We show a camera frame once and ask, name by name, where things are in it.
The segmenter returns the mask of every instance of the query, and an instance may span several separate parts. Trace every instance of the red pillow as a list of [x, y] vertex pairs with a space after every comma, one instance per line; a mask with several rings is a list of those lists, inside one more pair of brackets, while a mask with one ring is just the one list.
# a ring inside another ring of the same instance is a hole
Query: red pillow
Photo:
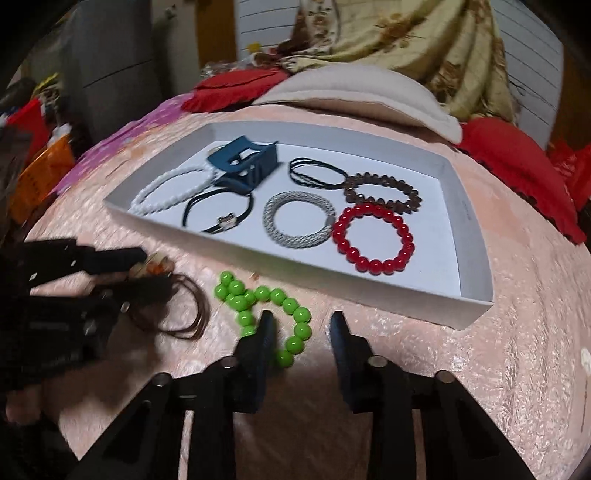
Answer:
[[250, 103], [288, 76], [276, 67], [220, 73], [199, 83], [193, 91], [193, 98], [183, 103], [183, 110], [216, 112], [232, 105]]
[[533, 197], [534, 207], [571, 241], [586, 235], [577, 225], [577, 211], [562, 177], [544, 151], [517, 127], [498, 118], [478, 118], [463, 127], [459, 148], [510, 189]]

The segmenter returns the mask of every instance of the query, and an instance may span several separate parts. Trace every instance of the black leather bracelet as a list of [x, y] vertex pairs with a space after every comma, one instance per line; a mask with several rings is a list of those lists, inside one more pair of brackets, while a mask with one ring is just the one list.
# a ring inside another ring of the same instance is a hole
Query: black leather bracelet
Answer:
[[[298, 167], [304, 166], [313, 166], [313, 167], [321, 167], [321, 168], [328, 168], [340, 175], [343, 176], [343, 181], [341, 183], [327, 183], [322, 180], [315, 179], [314, 177], [310, 177], [304, 173], [299, 173], [296, 171]], [[339, 167], [335, 167], [329, 163], [322, 162], [320, 160], [314, 160], [313, 158], [306, 158], [306, 157], [299, 157], [295, 158], [290, 161], [290, 169], [289, 175], [291, 181], [301, 185], [303, 187], [310, 187], [313, 189], [320, 189], [320, 190], [340, 190], [344, 188], [345, 180], [349, 177], [349, 174], [344, 170], [341, 170]]]
[[242, 223], [246, 219], [246, 217], [248, 217], [251, 214], [252, 207], [255, 204], [254, 198], [252, 197], [252, 193], [242, 194], [242, 193], [235, 192], [232, 189], [217, 189], [217, 190], [212, 190], [211, 192], [202, 193], [200, 195], [193, 197], [191, 200], [189, 200], [187, 206], [185, 207], [185, 211], [183, 213], [183, 227], [185, 227], [185, 228], [187, 227], [187, 217], [189, 216], [189, 212], [191, 211], [191, 208], [193, 208], [193, 206], [196, 203], [199, 203], [199, 202], [201, 202], [201, 200], [205, 200], [209, 197], [213, 197], [214, 195], [217, 195], [218, 193], [234, 193], [234, 194], [240, 195], [242, 197], [248, 197], [248, 207], [246, 208], [246, 211], [239, 216], [236, 216], [234, 213], [230, 213], [230, 214], [226, 215], [225, 217], [218, 218], [217, 225], [214, 225], [213, 227], [210, 227], [210, 228], [204, 230], [203, 232], [205, 232], [205, 233], [219, 233], [219, 232], [224, 232], [226, 230], [230, 230], [230, 228], [234, 228], [234, 227], [240, 225], [240, 223]]

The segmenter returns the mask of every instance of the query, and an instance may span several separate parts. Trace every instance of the green bead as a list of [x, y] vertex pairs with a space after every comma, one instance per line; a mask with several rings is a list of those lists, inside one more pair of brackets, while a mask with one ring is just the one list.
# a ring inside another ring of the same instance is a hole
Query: green bead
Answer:
[[297, 300], [292, 299], [291, 297], [289, 297], [288, 299], [285, 299], [283, 301], [283, 311], [288, 315], [293, 315], [296, 308], [299, 306], [300, 306], [300, 304], [297, 303]]
[[219, 284], [213, 289], [213, 294], [218, 300], [224, 301], [228, 296], [228, 289], [224, 285]]
[[252, 314], [252, 312], [250, 310], [243, 310], [242, 312], [238, 312], [236, 314], [236, 322], [241, 327], [247, 327], [249, 325], [254, 325], [255, 324], [255, 316]]
[[261, 285], [260, 287], [256, 288], [255, 295], [259, 301], [269, 301], [271, 290], [269, 290], [269, 287]]
[[220, 273], [220, 283], [225, 287], [227, 287], [232, 280], [234, 280], [234, 274], [232, 272], [224, 270], [222, 273]]
[[248, 337], [250, 335], [254, 335], [256, 333], [256, 327], [254, 325], [248, 325], [242, 327], [240, 331], [240, 338]]
[[304, 351], [304, 342], [298, 337], [289, 337], [285, 341], [285, 350], [294, 355], [298, 355]]
[[244, 310], [248, 310], [251, 306], [243, 295], [236, 295], [232, 300], [230, 300], [230, 307], [237, 312], [242, 312]]
[[244, 293], [244, 283], [240, 280], [232, 280], [228, 285], [228, 290], [234, 295], [242, 295]]
[[294, 327], [294, 335], [302, 340], [307, 340], [312, 336], [312, 329], [307, 323], [296, 323]]
[[312, 315], [306, 307], [297, 307], [294, 312], [294, 320], [298, 323], [308, 323]]
[[289, 368], [294, 364], [294, 356], [287, 350], [279, 350], [275, 356], [277, 365], [281, 368]]
[[247, 290], [244, 292], [244, 298], [246, 298], [250, 305], [254, 305], [256, 303], [256, 295], [252, 290]]
[[280, 288], [273, 288], [273, 290], [271, 290], [271, 301], [275, 305], [281, 306], [286, 298], [287, 295], [285, 295], [285, 292]]

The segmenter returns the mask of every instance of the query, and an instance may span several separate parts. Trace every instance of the silver mesh bracelet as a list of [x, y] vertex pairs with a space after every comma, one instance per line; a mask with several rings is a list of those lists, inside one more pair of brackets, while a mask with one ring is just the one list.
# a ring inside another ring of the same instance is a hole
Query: silver mesh bracelet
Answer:
[[[282, 205], [290, 202], [312, 203], [324, 210], [326, 222], [324, 228], [316, 233], [302, 236], [289, 236], [281, 233], [275, 226], [275, 214]], [[320, 195], [305, 192], [284, 192], [273, 196], [265, 205], [262, 214], [262, 223], [271, 239], [286, 248], [310, 248], [323, 244], [330, 238], [332, 225], [336, 220], [335, 207]]]

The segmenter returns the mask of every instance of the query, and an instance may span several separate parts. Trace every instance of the bed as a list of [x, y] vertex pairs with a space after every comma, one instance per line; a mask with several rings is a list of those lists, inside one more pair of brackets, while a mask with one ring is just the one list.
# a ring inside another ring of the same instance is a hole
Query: bed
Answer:
[[[142, 236], [109, 216], [103, 198], [153, 155], [207, 122], [245, 119], [354, 129], [447, 157], [465, 185], [483, 230], [493, 272], [493, 308], [458, 332], [277, 285], [273, 279], [259, 278], [257, 272], [188, 254], [156, 236]], [[97, 248], [141, 245], [149, 252], [164, 252], [179, 271], [203, 287], [213, 307], [210, 324], [198, 342], [149, 336], [122, 320], [111, 337], [107, 360], [44, 385], [44, 409], [78, 457], [153, 374], [168, 371], [180, 377], [199, 372], [232, 351], [239, 326], [232, 312], [212, 296], [217, 275], [225, 269], [247, 279], [247, 286], [256, 279], [258, 284], [284, 287], [310, 306], [316, 332], [305, 355], [270, 379], [262, 410], [253, 417], [237, 416], [240, 478], [365, 478], [371, 419], [350, 414], [340, 398], [327, 335], [334, 310], [343, 310], [353, 333], [366, 337], [377, 354], [404, 370], [422, 375], [434, 375], [440, 369], [454, 372], [537, 479], [567, 480], [590, 446], [587, 373], [581, 362], [582, 349], [591, 348], [588, 250], [571, 244], [497, 178], [431, 132], [277, 105], [182, 115], [128, 140], [72, 184], [28, 239], [64, 236]], [[88, 281], [84, 274], [77, 274], [39, 290], [72, 294], [84, 290]], [[189, 298], [175, 297], [165, 321], [181, 323], [191, 313]], [[287, 316], [277, 318], [286, 330]], [[186, 475], [187, 443], [183, 445], [180, 478]]]

